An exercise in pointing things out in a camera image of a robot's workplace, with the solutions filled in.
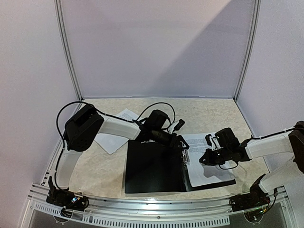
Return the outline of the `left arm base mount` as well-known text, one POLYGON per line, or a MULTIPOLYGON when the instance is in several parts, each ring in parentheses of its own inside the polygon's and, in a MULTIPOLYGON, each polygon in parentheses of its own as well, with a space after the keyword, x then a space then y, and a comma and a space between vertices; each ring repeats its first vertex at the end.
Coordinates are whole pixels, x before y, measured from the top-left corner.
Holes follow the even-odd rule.
POLYGON ((88 197, 82 195, 82 193, 74 193, 66 190, 57 189, 52 179, 48 180, 49 192, 46 198, 46 203, 59 206, 65 209, 72 209, 78 211, 85 211, 89 206, 88 197))

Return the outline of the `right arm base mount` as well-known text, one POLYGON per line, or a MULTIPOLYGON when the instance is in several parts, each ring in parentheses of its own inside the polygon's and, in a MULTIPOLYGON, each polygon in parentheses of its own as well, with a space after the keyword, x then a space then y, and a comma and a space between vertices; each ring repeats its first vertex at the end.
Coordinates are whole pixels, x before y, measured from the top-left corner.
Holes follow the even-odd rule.
POLYGON ((265 193, 260 188, 259 184, 262 180, 262 178, 265 176, 263 174, 260 176, 250 187, 249 193, 246 194, 238 194, 235 196, 232 196, 229 198, 229 205, 232 207, 232 210, 240 211, 240 210, 246 210, 251 209, 255 207, 260 207, 265 204, 267 204, 266 209, 262 211, 262 213, 266 213, 268 210, 270 210, 276 200, 277 197, 277 188, 274 190, 275 199, 274 202, 271 204, 271 200, 268 193, 265 193))

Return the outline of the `black file folder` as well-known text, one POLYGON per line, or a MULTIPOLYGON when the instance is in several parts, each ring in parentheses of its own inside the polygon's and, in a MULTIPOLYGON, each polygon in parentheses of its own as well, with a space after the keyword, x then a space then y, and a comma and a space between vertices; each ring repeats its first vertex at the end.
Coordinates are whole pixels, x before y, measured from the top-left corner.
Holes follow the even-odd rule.
POLYGON ((185 134, 187 150, 169 149, 157 142, 129 141, 125 194, 191 192, 236 184, 226 165, 204 166, 199 159, 210 148, 206 134, 185 134))

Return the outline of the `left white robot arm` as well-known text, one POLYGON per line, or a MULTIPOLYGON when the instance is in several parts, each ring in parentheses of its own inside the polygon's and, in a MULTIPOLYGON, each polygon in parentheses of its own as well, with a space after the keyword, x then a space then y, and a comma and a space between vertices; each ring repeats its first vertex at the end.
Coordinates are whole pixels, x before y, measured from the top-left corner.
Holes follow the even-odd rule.
POLYGON ((168 115, 161 110, 153 110, 149 117, 143 119, 137 117, 127 120, 106 114, 93 104, 84 103, 84 106, 67 120, 64 132, 59 134, 63 141, 63 149, 54 172, 54 183, 57 188, 52 192, 53 200, 60 206, 67 206, 70 203, 71 197, 64 190, 68 189, 79 157, 90 148, 99 133, 138 142, 152 140, 173 149, 188 149, 189 145, 184 138, 176 134, 176 130, 181 127, 180 123, 171 131, 168 127, 163 127, 169 120, 168 115))

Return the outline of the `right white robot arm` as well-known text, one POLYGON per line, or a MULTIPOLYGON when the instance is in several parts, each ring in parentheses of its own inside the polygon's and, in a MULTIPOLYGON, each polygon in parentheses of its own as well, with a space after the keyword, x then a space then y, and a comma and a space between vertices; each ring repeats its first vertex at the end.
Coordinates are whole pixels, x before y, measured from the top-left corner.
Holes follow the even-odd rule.
POLYGON ((206 149, 199 162, 206 166, 223 165, 228 161, 248 162, 259 157, 288 153, 291 158, 257 181, 257 189, 246 195, 249 207, 256 207, 269 193, 292 178, 304 174, 304 122, 266 136, 251 137, 240 142, 231 128, 224 128, 206 137, 206 149))

